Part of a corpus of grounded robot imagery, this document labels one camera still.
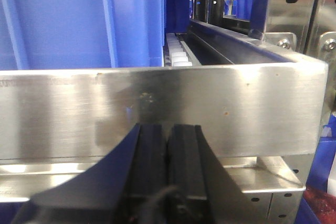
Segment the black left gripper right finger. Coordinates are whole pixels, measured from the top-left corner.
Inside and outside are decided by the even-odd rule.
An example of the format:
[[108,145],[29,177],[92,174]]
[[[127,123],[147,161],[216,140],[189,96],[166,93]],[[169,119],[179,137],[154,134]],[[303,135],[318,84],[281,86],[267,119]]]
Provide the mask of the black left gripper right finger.
[[223,168],[199,125],[176,124],[168,140],[168,223],[266,223]]

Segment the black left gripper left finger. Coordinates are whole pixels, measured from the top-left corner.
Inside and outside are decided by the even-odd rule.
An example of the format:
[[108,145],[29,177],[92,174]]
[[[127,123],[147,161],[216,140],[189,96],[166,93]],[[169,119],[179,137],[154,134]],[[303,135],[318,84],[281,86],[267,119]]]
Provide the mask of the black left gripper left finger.
[[33,195],[13,223],[164,223],[166,143],[158,124],[136,124],[102,160]]

